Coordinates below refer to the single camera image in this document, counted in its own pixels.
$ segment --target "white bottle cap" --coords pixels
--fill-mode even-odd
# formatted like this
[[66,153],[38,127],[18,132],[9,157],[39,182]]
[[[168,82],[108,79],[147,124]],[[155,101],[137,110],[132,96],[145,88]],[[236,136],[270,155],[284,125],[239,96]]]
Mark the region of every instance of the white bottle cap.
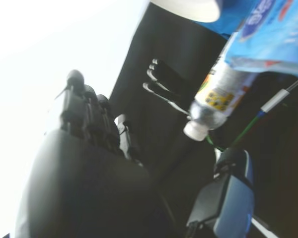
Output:
[[223,0],[151,0],[152,3],[184,18],[214,22],[218,20]]
[[184,129],[183,132],[192,140],[202,141],[207,137],[209,128],[206,125],[198,124],[196,121],[189,121]]

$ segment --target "blue plastic package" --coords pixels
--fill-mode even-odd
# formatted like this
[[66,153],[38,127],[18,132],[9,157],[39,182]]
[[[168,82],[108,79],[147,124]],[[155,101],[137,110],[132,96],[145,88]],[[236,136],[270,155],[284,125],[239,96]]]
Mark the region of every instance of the blue plastic package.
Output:
[[237,70],[298,76],[298,0],[260,0],[225,61]]
[[249,16],[256,2],[258,0],[223,0],[221,16],[217,21],[197,23],[228,39],[241,22]]

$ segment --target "white background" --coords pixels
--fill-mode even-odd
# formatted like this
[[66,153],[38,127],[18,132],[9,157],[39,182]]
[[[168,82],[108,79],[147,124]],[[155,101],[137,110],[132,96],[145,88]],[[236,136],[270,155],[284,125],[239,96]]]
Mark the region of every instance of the white background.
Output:
[[0,0],[0,238],[9,232],[47,110],[80,70],[109,97],[148,0]]

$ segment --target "clear plastic bottle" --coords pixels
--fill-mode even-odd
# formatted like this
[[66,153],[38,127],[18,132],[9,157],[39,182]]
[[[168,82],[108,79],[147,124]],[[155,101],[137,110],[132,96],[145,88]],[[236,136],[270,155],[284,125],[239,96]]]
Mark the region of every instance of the clear plastic bottle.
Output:
[[191,104],[191,120],[183,131],[193,140],[202,141],[209,130],[223,125],[257,76],[257,73],[236,71],[225,63],[226,52],[235,36],[225,45]]

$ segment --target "back of robotic hand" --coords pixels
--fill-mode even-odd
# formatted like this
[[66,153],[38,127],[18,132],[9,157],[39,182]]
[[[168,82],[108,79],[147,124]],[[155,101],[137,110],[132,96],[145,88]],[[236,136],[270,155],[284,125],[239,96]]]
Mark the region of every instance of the back of robotic hand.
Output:
[[138,161],[131,127],[69,73],[19,206],[13,238],[165,238],[170,223]]

